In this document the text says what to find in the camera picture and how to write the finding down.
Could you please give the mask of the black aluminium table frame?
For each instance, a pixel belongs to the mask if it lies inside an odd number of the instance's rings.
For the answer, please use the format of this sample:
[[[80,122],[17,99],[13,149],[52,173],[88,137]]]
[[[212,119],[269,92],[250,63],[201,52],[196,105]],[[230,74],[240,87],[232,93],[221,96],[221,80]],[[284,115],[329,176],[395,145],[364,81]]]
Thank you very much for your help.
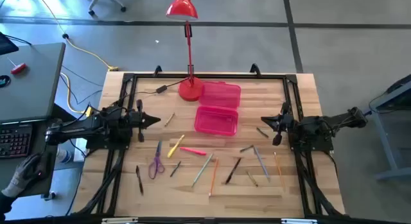
[[[144,142],[132,139],[123,161],[114,214],[138,217],[302,217],[304,212],[294,152],[286,137],[283,137],[279,146],[272,144],[274,133],[262,122],[261,117],[276,115],[286,98],[292,100],[294,108],[301,108],[305,116],[319,116],[322,110],[312,74],[296,76],[299,98],[294,97],[290,84],[283,83],[285,78],[284,74],[275,78],[272,73],[264,74],[261,78],[250,73],[203,74],[202,79],[205,81],[226,82],[241,87],[238,131],[232,137],[197,132],[194,118],[198,103],[181,99],[173,85],[174,79],[161,74],[157,78],[138,80],[137,97],[143,101],[144,111],[161,120],[145,130]],[[164,84],[171,84],[172,87],[162,94],[152,94],[154,89]],[[175,117],[164,127],[172,113],[175,113]],[[256,127],[269,138],[262,136]],[[182,135],[185,138],[173,156],[168,158],[168,152]],[[161,162],[165,170],[152,180],[148,176],[148,167],[159,141],[162,141]],[[240,153],[242,148],[250,145],[258,149],[270,182],[266,179],[253,148]],[[204,151],[207,155],[188,153],[180,150],[180,147]],[[285,192],[281,186],[274,152],[280,162]],[[212,153],[214,155],[210,163],[195,186],[191,187],[197,173]],[[219,165],[213,195],[209,197],[217,157]],[[241,162],[231,181],[225,185],[240,157]],[[170,177],[179,161],[182,161],[181,165]],[[137,165],[143,183],[143,196],[136,176]],[[250,181],[246,171],[256,179],[258,187]]]

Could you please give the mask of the black marker pen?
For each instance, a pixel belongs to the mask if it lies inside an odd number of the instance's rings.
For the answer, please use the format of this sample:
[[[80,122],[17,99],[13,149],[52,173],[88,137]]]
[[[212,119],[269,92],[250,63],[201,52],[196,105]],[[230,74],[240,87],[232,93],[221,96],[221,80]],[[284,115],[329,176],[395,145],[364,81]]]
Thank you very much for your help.
[[[227,185],[227,184],[231,181],[231,178],[232,178],[234,172],[236,171],[238,165],[240,164],[241,159],[242,159],[242,157],[238,158],[238,160],[236,161],[236,163],[235,163],[235,165],[233,166],[231,172],[229,173],[229,176],[227,177],[227,179],[226,179],[226,181],[225,181],[225,185]]]

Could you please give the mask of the long green pencil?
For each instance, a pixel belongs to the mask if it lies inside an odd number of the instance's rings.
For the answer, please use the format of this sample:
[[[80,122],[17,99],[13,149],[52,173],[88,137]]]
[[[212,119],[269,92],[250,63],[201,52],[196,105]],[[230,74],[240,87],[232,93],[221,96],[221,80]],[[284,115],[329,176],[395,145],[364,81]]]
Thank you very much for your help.
[[[207,160],[205,161],[204,165],[202,166],[202,168],[200,169],[200,171],[197,173],[192,186],[194,187],[195,184],[198,182],[198,179],[200,178],[200,176],[202,175],[202,173],[204,172],[205,168],[207,167],[207,165],[210,163],[211,159],[213,158],[214,153],[210,154],[210,156],[207,158]]]

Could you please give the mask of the yellow highlighter pen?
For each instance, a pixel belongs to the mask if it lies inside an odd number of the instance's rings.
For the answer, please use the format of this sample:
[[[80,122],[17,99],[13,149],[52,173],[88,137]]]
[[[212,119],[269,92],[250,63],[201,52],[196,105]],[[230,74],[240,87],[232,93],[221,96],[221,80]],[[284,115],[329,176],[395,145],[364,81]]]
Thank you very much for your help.
[[[182,140],[185,138],[185,135],[182,135],[180,137],[180,139],[176,142],[176,144],[174,145],[174,147],[168,152],[167,157],[171,158],[173,156],[173,154],[175,153],[176,149],[179,147],[179,144],[182,142]]]

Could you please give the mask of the pink marker pen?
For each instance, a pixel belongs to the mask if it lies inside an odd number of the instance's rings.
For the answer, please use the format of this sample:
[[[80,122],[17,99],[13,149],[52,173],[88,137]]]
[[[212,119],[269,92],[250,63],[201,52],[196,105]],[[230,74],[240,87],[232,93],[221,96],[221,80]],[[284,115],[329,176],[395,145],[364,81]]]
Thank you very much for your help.
[[[180,147],[180,150],[186,151],[188,153],[192,153],[192,154],[195,154],[195,155],[201,155],[201,156],[207,155],[206,152],[200,151],[200,150],[195,150],[193,148]]]

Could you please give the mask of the red desk lamp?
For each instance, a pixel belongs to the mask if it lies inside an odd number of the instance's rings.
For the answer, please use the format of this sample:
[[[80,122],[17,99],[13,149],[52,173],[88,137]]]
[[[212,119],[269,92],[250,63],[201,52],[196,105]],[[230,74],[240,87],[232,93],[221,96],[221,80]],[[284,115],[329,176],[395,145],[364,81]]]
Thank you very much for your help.
[[[195,77],[192,61],[191,38],[192,29],[190,22],[198,19],[197,9],[191,0],[173,0],[166,11],[170,19],[184,21],[184,36],[188,45],[188,78],[179,84],[179,96],[186,101],[197,101],[202,93],[202,81]]]

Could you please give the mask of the pink plastic supply box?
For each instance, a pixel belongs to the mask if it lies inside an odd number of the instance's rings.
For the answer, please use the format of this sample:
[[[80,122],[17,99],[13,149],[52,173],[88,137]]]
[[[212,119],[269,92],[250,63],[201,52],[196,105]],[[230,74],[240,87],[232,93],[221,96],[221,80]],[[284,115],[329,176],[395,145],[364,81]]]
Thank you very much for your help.
[[[195,130],[213,135],[235,135],[240,100],[240,86],[226,82],[204,82],[195,116]]]

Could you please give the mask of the long orange pencil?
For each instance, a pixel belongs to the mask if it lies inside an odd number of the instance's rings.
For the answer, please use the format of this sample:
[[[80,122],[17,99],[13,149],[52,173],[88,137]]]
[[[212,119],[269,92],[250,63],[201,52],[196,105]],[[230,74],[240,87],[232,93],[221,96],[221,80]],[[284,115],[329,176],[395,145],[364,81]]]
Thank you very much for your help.
[[[213,176],[212,176],[212,179],[211,179],[211,187],[210,187],[210,190],[209,190],[209,197],[211,197],[213,195],[213,190],[214,190],[214,184],[215,184],[216,172],[217,172],[217,169],[218,169],[218,165],[219,165],[219,159],[217,157],[215,162],[214,162]]]

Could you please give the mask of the short dark pencil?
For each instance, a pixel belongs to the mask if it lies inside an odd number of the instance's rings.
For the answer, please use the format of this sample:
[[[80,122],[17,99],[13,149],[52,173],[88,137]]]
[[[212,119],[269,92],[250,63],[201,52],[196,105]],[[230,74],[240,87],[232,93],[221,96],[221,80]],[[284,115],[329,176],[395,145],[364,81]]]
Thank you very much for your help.
[[[175,172],[178,170],[178,168],[179,168],[179,166],[181,165],[181,163],[182,163],[182,161],[179,161],[179,162],[177,163],[177,165],[173,168],[173,171],[171,172],[170,177],[172,177],[172,176],[175,174]]]

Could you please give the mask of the black ballpoint pen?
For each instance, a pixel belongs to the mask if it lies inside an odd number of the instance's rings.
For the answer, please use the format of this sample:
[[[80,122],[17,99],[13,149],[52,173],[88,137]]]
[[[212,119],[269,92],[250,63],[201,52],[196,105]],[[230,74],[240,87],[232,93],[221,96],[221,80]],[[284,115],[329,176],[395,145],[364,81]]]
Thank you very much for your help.
[[[143,196],[144,195],[144,189],[143,189],[143,183],[142,183],[142,180],[141,180],[141,174],[140,174],[140,170],[139,170],[138,165],[136,166],[136,176],[137,176],[137,179],[138,179],[139,191],[140,191],[141,195]]]

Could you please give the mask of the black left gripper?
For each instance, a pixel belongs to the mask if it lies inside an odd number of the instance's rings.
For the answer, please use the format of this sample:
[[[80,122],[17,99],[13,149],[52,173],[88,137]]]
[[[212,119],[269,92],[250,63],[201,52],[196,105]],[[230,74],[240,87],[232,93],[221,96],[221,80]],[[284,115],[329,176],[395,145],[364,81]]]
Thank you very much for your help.
[[[137,105],[137,110],[131,109],[130,110],[130,127],[131,128],[137,128],[138,129],[138,141],[139,142],[144,142],[144,135],[143,135],[143,124],[144,124],[144,119],[143,119],[143,102],[141,99],[138,99],[136,101]],[[146,115],[146,119],[149,120],[150,122],[146,123],[146,128],[159,123],[161,120],[159,117],[155,116],[150,116]]]

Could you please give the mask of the short olive pencil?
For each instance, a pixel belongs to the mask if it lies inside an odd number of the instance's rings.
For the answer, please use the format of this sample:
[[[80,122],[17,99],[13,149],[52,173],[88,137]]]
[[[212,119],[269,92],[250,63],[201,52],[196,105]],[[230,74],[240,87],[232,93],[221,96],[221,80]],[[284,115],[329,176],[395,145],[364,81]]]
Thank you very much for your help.
[[[249,173],[249,171],[246,171],[246,174],[249,177],[250,181],[254,184],[254,186],[258,187],[258,183],[256,182],[256,179]]]

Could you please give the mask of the purple handled scissors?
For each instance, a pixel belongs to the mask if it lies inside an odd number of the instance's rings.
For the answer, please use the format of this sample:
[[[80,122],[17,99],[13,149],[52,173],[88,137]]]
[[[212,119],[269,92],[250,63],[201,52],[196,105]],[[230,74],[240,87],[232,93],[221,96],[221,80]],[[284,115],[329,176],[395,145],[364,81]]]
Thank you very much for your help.
[[[159,141],[156,147],[155,156],[148,167],[148,176],[152,180],[155,179],[158,173],[163,173],[165,170],[165,167],[161,162],[161,147],[162,141]]]

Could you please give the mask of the long grey pencil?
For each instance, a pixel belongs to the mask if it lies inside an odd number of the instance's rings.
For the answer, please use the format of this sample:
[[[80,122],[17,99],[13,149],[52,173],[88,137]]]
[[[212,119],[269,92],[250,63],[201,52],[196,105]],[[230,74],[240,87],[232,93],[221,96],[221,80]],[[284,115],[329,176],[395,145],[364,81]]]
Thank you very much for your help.
[[[264,172],[264,175],[265,175],[266,179],[268,180],[268,182],[270,182],[270,181],[271,181],[270,176],[269,176],[268,171],[267,171],[267,169],[266,169],[266,167],[265,167],[265,165],[264,165],[264,163],[263,163],[263,160],[262,160],[262,158],[261,158],[261,155],[260,155],[259,152],[258,152],[258,149],[257,149],[255,146],[253,146],[253,149],[254,149],[254,153],[255,153],[255,155],[256,155],[259,163],[260,163],[260,166],[261,166],[261,168],[262,168],[262,170],[263,170],[263,172]]]

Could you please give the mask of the thin orange pencil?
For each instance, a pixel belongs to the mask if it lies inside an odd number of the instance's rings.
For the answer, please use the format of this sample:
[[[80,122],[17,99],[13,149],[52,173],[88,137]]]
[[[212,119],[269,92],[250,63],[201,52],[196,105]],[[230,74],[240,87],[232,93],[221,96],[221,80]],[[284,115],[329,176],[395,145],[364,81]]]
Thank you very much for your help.
[[[278,157],[277,157],[277,153],[276,153],[276,152],[274,152],[274,159],[275,159],[275,163],[276,163],[277,170],[278,170],[278,173],[279,173],[279,178],[280,178],[280,181],[281,181],[281,186],[282,186],[282,188],[283,188],[283,191],[285,192],[285,191],[286,191],[286,187],[285,187],[283,175],[282,175],[282,172],[281,172],[280,162],[279,162],[279,159],[278,159]]]

